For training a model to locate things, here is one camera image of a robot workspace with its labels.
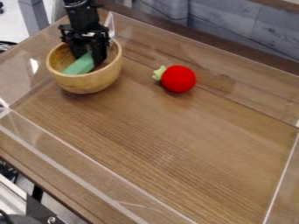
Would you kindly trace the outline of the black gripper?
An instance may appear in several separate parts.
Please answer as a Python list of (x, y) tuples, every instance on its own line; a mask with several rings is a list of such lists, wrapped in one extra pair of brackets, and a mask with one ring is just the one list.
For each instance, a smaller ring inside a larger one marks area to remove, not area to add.
[(70, 44), (70, 49), (76, 59), (88, 51), (84, 42), (91, 42), (94, 64), (96, 67), (100, 66), (108, 56), (110, 29), (104, 25), (98, 24), (88, 30), (80, 31), (75, 30), (70, 24), (62, 24), (59, 30), (60, 40)]

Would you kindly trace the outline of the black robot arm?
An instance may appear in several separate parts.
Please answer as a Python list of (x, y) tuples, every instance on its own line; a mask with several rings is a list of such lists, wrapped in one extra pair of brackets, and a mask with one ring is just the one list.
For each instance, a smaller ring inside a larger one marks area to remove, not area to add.
[(95, 0), (63, 0), (70, 22), (59, 26), (60, 39), (79, 59), (91, 50), (98, 67), (108, 57), (110, 29), (100, 24)]

